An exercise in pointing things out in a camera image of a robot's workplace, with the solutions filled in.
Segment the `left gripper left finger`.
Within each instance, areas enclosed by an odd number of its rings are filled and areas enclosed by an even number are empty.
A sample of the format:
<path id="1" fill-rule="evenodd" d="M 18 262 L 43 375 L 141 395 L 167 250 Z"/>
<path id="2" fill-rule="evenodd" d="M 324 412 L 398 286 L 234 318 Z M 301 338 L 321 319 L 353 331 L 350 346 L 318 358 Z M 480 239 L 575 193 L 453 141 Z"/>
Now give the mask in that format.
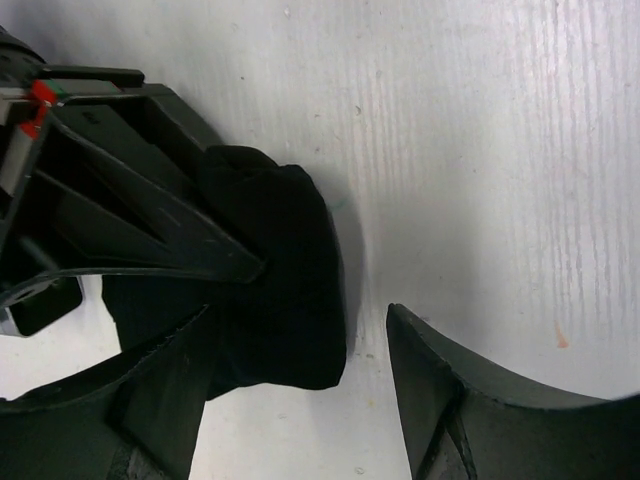
<path id="1" fill-rule="evenodd" d="M 204 307 L 133 349 L 2 401 L 2 478 L 188 478 L 218 331 Z"/>

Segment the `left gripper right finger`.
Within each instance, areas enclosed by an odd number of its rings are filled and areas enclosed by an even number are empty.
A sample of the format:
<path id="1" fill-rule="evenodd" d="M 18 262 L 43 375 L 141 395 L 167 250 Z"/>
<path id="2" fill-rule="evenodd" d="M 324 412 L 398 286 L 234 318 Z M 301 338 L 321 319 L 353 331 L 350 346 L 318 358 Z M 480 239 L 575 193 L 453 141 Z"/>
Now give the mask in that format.
<path id="1" fill-rule="evenodd" d="M 412 478 L 638 478 L 638 396 L 603 400 L 526 378 L 400 304 L 386 328 Z"/>

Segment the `black underwear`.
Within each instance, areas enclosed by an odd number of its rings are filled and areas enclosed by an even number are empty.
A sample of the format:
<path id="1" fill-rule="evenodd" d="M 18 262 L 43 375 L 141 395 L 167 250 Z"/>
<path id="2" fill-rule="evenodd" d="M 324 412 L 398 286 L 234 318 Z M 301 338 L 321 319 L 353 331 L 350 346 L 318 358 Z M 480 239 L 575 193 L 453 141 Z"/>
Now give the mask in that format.
<path id="1" fill-rule="evenodd" d="M 102 298 L 123 348 L 139 345 L 203 305 L 225 326 L 208 395 L 268 383 L 336 386 L 347 356 L 339 248 L 311 177 L 259 150 L 214 146 L 196 173 L 200 192 L 267 262 L 247 285 L 178 278 L 106 276 Z"/>

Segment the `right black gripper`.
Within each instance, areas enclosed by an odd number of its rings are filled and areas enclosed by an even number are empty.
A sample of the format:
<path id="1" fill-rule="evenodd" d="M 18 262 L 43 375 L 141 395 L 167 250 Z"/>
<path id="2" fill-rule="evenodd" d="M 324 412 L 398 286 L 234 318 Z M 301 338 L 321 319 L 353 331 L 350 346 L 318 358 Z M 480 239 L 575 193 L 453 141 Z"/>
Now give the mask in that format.
<path id="1" fill-rule="evenodd" d="M 84 299 L 83 275 L 246 284 L 258 254 L 196 173 L 220 135 L 138 70 L 50 65 L 1 32 L 1 332 L 30 337 Z"/>

